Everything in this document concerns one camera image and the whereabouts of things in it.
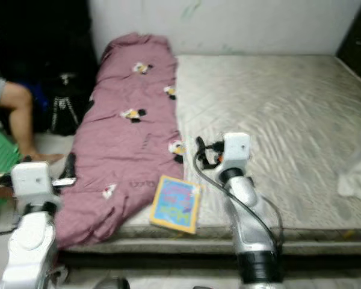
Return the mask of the purple printed blanket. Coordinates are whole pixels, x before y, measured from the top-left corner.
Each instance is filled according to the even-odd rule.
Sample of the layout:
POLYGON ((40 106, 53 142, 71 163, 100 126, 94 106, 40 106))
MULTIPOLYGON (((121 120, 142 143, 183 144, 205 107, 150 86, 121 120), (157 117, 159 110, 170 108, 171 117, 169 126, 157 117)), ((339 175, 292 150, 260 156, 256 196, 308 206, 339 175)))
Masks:
POLYGON ((167 37, 130 33, 106 46, 92 106, 74 135, 76 182, 55 217, 60 249, 100 243, 153 201, 162 176, 184 175, 167 37))

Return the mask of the colourful children's book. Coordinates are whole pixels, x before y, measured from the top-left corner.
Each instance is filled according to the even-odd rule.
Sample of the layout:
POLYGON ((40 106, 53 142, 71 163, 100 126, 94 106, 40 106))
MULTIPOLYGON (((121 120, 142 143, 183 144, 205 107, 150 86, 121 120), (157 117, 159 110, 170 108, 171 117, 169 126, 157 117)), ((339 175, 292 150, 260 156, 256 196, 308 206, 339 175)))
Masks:
POLYGON ((197 184, 161 176, 150 206, 149 222, 160 228, 196 234, 202 189, 197 184))

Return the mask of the black printed bag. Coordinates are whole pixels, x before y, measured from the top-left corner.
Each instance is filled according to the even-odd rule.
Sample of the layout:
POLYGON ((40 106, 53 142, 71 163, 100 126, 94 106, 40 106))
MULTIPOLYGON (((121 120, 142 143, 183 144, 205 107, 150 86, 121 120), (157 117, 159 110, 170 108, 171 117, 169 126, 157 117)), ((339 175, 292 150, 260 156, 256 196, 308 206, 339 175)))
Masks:
POLYGON ((48 84, 46 91, 49 104, 48 131, 55 135, 73 135, 82 122, 82 110, 88 97, 82 90, 81 82, 75 73, 62 73, 48 84))

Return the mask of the person in grey shorts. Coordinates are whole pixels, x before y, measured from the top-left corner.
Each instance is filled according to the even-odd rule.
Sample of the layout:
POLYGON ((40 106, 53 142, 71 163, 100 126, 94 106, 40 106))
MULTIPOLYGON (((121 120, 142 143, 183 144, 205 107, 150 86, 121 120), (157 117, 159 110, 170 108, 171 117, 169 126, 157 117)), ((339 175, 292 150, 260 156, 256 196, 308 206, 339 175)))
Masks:
POLYGON ((0 79, 0 112, 7 114, 9 129, 19 149, 19 159, 54 164, 63 154, 41 154, 34 141, 34 98, 23 85, 0 79))

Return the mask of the green plastic stool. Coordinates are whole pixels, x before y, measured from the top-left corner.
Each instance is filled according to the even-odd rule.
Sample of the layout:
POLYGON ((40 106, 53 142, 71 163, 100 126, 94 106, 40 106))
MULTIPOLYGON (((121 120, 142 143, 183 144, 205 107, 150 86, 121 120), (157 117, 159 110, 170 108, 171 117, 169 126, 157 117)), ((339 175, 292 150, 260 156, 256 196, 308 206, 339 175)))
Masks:
POLYGON ((20 159, 18 146, 0 130, 0 173, 9 173, 20 159))

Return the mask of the white quilted mattress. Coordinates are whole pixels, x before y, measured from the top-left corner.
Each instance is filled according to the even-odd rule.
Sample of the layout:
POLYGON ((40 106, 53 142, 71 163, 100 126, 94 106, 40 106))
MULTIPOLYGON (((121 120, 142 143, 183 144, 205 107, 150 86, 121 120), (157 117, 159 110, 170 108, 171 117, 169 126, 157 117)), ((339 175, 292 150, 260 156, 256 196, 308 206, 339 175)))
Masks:
MULTIPOLYGON (((194 139, 252 137, 247 173, 280 210, 286 239, 361 241, 361 200, 338 194, 338 173, 359 145, 361 82, 332 56, 177 56, 173 97, 188 181, 194 139)), ((102 242, 227 240, 222 194, 203 185, 196 234, 149 222, 148 205, 102 242)))

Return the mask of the dark bed base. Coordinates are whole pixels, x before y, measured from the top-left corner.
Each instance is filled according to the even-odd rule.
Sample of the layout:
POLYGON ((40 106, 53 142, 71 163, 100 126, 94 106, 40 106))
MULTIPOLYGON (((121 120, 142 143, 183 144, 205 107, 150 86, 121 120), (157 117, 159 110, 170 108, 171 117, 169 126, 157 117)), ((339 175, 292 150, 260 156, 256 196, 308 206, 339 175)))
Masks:
MULTIPOLYGON (((58 260, 75 268, 238 268, 230 240, 114 240, 68 248, 59 253, 58 260)), ((285 243, 282 269, 286 272, 361 269, 361 241, 285 243)))

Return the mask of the silver left robot leg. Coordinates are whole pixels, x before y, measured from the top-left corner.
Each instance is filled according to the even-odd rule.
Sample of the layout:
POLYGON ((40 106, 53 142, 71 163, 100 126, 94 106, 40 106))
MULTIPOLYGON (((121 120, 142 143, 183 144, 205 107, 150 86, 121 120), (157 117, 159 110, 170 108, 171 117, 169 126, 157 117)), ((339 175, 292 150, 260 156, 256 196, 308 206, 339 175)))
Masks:
POLYGON ((98 281, 92 289, 130 289, 130 284, 125 278, 108 277, 98 281))

